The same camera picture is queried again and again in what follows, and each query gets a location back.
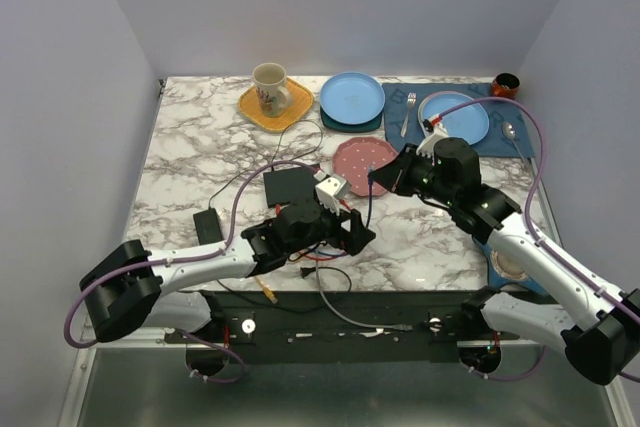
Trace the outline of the dark grey network switch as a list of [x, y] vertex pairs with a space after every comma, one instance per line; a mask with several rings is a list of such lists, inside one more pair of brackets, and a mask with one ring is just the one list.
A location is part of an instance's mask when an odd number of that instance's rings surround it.
[[263, 174], [267, 206], [286, 205], [314, 197], [317, 179], [310, 170], [294, 167]]

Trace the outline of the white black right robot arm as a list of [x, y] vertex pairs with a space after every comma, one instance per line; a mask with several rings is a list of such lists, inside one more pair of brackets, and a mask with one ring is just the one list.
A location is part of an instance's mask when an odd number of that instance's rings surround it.
[[521, 207], [481, 179], [475, 150], [445, 138], [424, 157], [408, 144], [369, 177], [398, 196], [443, 204], [454, 224], [475, 241], [519, 265], [553, 299], [520, 300], [484, 287], [462, 304], [460, 326], [480, 339], [515, 334], [565, 355], [584, 378], [607, 385], [639, 353], [639, 292], [623, 292], [577, 262], [526, 219]]

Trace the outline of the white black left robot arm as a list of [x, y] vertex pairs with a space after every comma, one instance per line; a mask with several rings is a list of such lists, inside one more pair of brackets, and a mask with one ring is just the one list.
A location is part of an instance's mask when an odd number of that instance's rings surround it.
[[165, 253], [153, 253], [139, 240], [124, 242], [79, 282], [80, 301], [96, 340], [112, 342], [142, 327], [159, 299], [177, 291], [269, 273], [322, 242], [355, 256], [375, 238], [358, 210], [333, 212], [306, 199], [229, 241]]

